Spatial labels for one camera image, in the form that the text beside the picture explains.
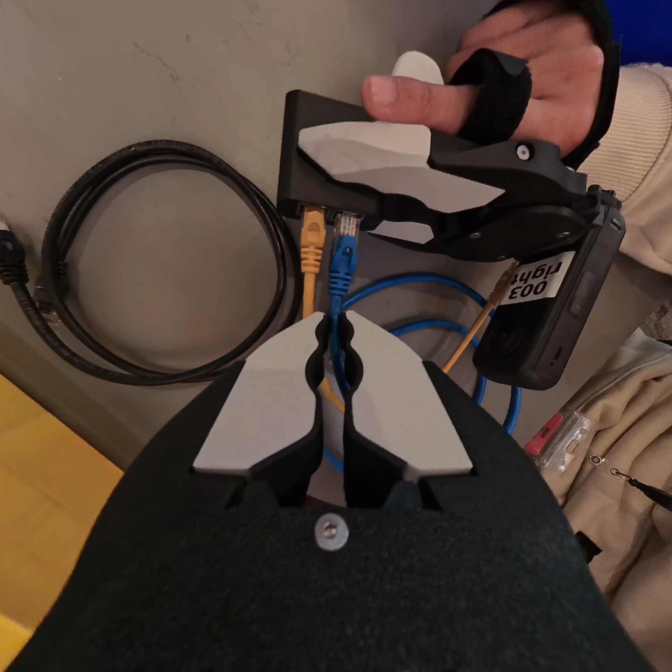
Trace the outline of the person's right hand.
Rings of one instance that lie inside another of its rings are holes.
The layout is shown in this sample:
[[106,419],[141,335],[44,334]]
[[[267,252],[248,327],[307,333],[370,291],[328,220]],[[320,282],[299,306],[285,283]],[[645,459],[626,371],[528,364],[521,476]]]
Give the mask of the person's right hand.
[[[553,143],[563,157],[574,151],[594,121],[604,60],[587,19],[565,1],[525,1],[503,9],[463,33],[445,66],[446,80],[480,48],[527,61],[531,99],[513,138]],[[456,136],[479,92],[475,85],[376,75],[363,81],[361,99],[376,120],[420,124]]]

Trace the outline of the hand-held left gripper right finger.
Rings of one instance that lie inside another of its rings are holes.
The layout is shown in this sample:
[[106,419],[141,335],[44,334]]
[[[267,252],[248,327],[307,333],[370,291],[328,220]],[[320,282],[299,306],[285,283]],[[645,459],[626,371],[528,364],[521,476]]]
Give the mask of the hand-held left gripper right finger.
[[402,482],[473,471],[428,363],[356,312],[339,320],[343,486],[349,507],[381,507]]

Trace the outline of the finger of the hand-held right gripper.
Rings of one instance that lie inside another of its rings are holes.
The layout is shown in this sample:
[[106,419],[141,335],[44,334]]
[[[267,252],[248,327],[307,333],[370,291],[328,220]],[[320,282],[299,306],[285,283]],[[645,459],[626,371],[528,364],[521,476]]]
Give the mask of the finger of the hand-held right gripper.
[[337,182],[412,197],[436,212],[483,207],[505,193],[430,167],[431,140],[418,124],[336,122],[300,130],[298,147]]
[[371,235],[411,249],[443,248],[443,243],[435,236],[435,228],[427,223],[383,219],[371,229]]

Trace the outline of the black ethernet port adapter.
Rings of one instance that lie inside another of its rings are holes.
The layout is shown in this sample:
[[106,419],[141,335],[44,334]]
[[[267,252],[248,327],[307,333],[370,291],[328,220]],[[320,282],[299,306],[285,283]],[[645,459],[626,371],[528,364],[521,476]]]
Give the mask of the black ethernet port adapter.
[[382,221],[432,223],[453,203],[448,175],[429,164],[432,134],[422,125],[374,122],[355,105],[306,91],[285,100],[276,204],[297,220],[307,206],[327,222],[353,214],[365,231]]

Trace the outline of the person's right forearm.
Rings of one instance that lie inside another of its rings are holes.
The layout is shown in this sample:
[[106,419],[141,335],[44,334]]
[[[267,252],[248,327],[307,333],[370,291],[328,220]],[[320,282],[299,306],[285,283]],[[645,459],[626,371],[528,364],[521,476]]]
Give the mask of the person's right forearm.
[[623,66],[611,126],[579,170],[615,191],[626,232],[620,251],[671,274],[671,67]]

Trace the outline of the yellow plastic bin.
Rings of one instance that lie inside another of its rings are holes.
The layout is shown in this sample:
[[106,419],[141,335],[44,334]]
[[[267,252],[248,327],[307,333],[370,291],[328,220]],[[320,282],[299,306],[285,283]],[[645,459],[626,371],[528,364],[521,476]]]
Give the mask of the yellow plastic bin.
[[1,377],[1,670],[58,598],[121,476]]

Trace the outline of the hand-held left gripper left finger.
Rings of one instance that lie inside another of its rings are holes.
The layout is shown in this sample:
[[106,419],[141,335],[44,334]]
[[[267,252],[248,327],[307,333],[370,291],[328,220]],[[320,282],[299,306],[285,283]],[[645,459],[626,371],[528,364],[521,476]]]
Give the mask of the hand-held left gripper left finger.
[[199,450],[196,472],[266,483],[294,505],[323,459],[319,386],[329,318],[314,313],[278,333],[243,364]]

